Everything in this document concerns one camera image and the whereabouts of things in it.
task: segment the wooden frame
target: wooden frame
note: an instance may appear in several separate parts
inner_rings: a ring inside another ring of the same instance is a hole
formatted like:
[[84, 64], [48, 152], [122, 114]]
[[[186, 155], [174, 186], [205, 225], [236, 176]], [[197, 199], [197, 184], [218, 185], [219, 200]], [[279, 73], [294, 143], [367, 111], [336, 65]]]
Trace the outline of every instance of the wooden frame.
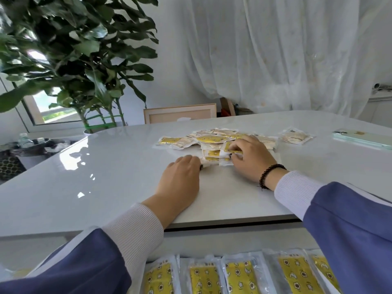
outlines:
[[179, 118], [216, 118], [216, 103], [144, 109], [145, 124], [177, 121]]

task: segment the window frame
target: window frame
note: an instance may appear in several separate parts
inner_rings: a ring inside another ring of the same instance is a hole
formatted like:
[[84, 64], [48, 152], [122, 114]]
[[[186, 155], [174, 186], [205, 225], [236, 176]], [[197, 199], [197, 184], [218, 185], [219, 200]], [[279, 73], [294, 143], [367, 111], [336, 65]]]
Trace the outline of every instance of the window frame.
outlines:
[[[1, 90], [4, 90], [2, 93], [5, 91], [9, 92], [14, 89], [13, 83], [8, 81], [6, 77], [7, 74], [0, 73], [0, 84], [2, 85]], [[40, 114], [40, 111], [38, 110], [33, 96], [24, 97], [15, 109], [29, 133], [84, 128], [81, 121], [67, 121], [62, 123], [44, 123], [42, 121], [41, 124], [36, 124], [32, 119], [32, 114]]]

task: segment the white sweater cuff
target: white sweater cuff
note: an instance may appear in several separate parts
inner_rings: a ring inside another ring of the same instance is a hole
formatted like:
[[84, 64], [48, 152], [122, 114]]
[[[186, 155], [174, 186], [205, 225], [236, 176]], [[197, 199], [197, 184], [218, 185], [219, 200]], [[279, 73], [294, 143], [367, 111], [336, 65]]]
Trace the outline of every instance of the white sweater cuff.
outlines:
[[305, 212], [317, 191], [324, 186], [312, 178], [292, 171], [278, 182], [275, 189], [275, 198], [298, 218], [303, 220]]
[[131, 278], [137, 276], [147, 257], [163, 241], [164, 229], [155, 214], [140, 203], [102, 227], [116, 243]]

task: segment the smartphone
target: smartphone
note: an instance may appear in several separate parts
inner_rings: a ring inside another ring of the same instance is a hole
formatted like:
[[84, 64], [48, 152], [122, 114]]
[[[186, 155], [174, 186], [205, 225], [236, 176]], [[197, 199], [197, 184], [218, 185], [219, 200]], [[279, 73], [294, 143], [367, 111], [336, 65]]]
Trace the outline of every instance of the smartphone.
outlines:
[[357, 130], [339, 129], [333, 132], [335, 139], [351, 141], [376, 148], [392, 150], [392, 136], [379, 135]]

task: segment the glossy table surface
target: glossy table surface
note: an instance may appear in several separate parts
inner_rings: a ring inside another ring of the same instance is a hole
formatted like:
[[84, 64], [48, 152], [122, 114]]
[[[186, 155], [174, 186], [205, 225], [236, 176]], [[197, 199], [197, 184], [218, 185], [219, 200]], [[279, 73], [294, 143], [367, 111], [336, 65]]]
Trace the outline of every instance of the glossy table surface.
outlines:
[[[290, 111], [113, 128], [82, 139], [65, 151], [0, 186], [0, 237], [80, 231], [103, 225], [133, 203], [154, 194], [164, 168], [193, 148], [167, 150], [162, 136], [226, 127], [276, 135], [289, 126], [316, 138], [306, 144], [280, 142], [277, 153], [289, 170], [323, 182], [349, 182], [392, 200], [392, 151], [332, 139], [348, 128], [392, 136], [392, 129], [326, 112]], [[261, 191], [233, 167], [200, 174], [200, 193], [172, 227], [293, 218], [270, 191]]]

